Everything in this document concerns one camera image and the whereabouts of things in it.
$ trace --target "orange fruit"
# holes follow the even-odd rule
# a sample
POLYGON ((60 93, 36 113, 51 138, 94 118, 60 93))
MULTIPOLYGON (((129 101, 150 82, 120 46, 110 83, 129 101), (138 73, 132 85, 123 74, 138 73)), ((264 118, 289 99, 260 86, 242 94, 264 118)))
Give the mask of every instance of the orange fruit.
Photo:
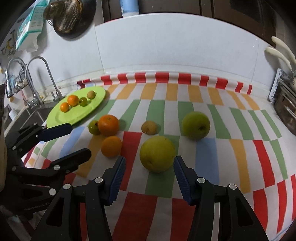
POLYGON ((60 105, 59 109, 61 110, 61 112, 67 112, 69 110, 69 105, 67 102, 64 102, 60 105))
POLYGON ((70 106, 76 106, 79 103, 79 98, 77 95, 70 95, 67 99, 67 102, 70 106))
POLYGON ((122 142, 119 137, 110 136, 102 142, 101 151, 104 156, 113 158, 120 154, 121 146, 122 142))
POLYGON ((98 121, 98 128, 104 136, 114 136, 119 130, 119 120, 113 115, 103 115, 98 121))

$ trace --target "teal and white package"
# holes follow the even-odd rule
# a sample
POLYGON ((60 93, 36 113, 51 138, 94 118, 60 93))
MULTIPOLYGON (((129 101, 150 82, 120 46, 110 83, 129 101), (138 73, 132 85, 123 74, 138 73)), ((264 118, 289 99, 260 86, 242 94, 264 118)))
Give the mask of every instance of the teal and white package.
POLYGON ((41 0, 22 22, 17 31, 16 51, 26 50, 27 52, 33 52, 38 49, 37 36, 42 31, 44 22, 43 12, 46 6, 47 0, 41 0))

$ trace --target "chrome faucet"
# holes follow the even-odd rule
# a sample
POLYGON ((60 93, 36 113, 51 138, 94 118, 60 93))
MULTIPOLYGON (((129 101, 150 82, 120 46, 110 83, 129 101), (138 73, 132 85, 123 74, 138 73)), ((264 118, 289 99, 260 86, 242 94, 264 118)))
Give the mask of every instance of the chrome faucet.
POLYGON ((33 93, 33 100, 32 101, 27 101, 24 99, 24 101, 27 103, 27 105, 32 108, 33 106, 41 106, 43 105, 43 101, 40 97, 40 95, 38 94, 37 90, 35 89, 34 85, 33 85, 33 81, 30 75, 30 72, 26 72, 26 64, 24 63, 24 61, 19 58, 19 57, 13 57, 11 60, 9 60, 8 64, 7 64, 7 68, 5 71, 5 78, 6 78, 6 95, 7 98, 10 98, 11 96, 14 95, 14 90, 11 87, 11 83, 10 83, 10 74, 9 74, 9 69, 10 66, 13 62, 18 62, 20 64, 20 66, 22 67, 24 73, 27 73, 26 78, 28 81, 28 85, 30 87, 30 89, 32 90, 33 93))
POLYGON ((29 72, 29 70, 28 70, 30 63, 31 63, 34 59, 37 59, 37 58, 43 60, 43 62, 45 63, 46 68, 47 68, 47 71, 48 71, 48 74, 49 74, 49 76, 50 76, 50 79, 52 80, 52 83, 53 83, 53 85, 54 85, 54 88, 56 89, 56 96, 55 96, 54 93, 52 92, 52 96, 53 96, 53 98, 54 98, 54 101, 55 101, 55 102, 59 102, 59 101, 61 101, 64 97, 63 97, 61 91, 57 88, 57 86, 56 86, 56 84, 55 84, 55 82, 54 82, 54 79, 53 79, 53 77, 52 77, 52 73, 51 73, 51 71, 50 71, 50 69, 49 69, 48 63, 47 63, 47 61, 45 60, 45 58, 43 58, 43 57, 41 57, 41 56, 37 56, 37 57, 32 58, 32 59, 28 62, 28 65, 27 65, 27 67, 26 67, 26 69, 25 69, 25 72, 24 72, 26 78, 27 78, 27 76, 28 76, 28 77, 30 76, 30 72, 29 72))

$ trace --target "plate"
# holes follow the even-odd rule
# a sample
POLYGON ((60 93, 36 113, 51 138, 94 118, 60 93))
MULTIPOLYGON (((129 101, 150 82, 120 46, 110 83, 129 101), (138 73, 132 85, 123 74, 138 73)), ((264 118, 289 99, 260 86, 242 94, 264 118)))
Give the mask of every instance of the plate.
POLYGON ((70 95, 62 99, 49 113, 46 121, 47 127, 51 128, 64 123, 70 123, 71 125, 74 125, 75 123, 85 118, 88 114, 90 114, 95 108, 97 108, 98 105, 104 100, 105 94, 106 91, 100 86, 87 87, 71 93, 70 95), (68 110, 66 113, 61 112, 60 105, 63 102, 67 102, 68 96, 77 95, 78 98, 86 97, 87 93, 91 90, 96 93, 96 96, 92 100, 89 100, 87 98, 87 106, 82 107, 78 104, 74 107, 71 107, 71 109, 68 110))

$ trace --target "striped tablecloth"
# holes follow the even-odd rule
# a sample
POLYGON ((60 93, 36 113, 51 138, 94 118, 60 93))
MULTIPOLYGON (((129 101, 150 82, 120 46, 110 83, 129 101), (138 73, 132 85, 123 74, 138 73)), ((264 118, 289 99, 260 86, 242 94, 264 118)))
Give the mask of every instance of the striped tablecloth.
MULTIPOLYGON (((51 161, 81 148, 91 159, 66 176, 66 183, 83 185, 113 166, 100 151, 103 136, 93 136, 87 125, 102 115, 120 119, 121 155, 127 160, 117 201, 106 207, 113 240, 186 240, 194 213, 182 199, 173 168, 156 174, 146 170, 139 150, 150 136, 141 125, 152 120, 159 135, 175 145, 188 167, 212 184, 236 184, 258 216, 270 240, 279 240, 296 217, 295 170, 274 117, 250 95, 252 86, 225 79, 178 73, 133 73, 84 80, 78 88, 103 85, 108 98, 71 134, 39 143, 24 157, 27 167, 45 168, 51 161), (191 111, 205 113, 211 123, 208 136, 198 142, 183 135, 181 122, 191 111)), ((29 240, 40 214, 30 222, 10 225, 29 240)), ((215 206, 213 239, 217 239, 219 205, 215 206)), ((82 241, 87 240, 85 205, 81 204, 82 241)))

